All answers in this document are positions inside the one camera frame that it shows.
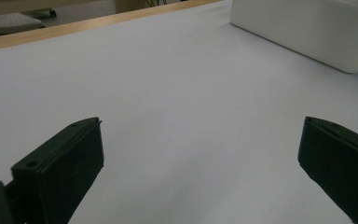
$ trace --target white table surface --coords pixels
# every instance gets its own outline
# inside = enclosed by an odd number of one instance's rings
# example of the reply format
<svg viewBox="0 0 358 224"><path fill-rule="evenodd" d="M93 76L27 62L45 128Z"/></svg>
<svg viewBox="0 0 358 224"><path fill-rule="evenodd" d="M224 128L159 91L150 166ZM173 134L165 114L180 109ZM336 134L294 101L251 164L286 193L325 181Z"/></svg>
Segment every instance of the white table surface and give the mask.
<svg viewBox="0 0 358 224"><path fill-rule="evenodd" d="M306 116L358 132L358 74L229 23L230 1L0 49L0 180L98 116L71 223L350 224L298 165Z"/></svg>

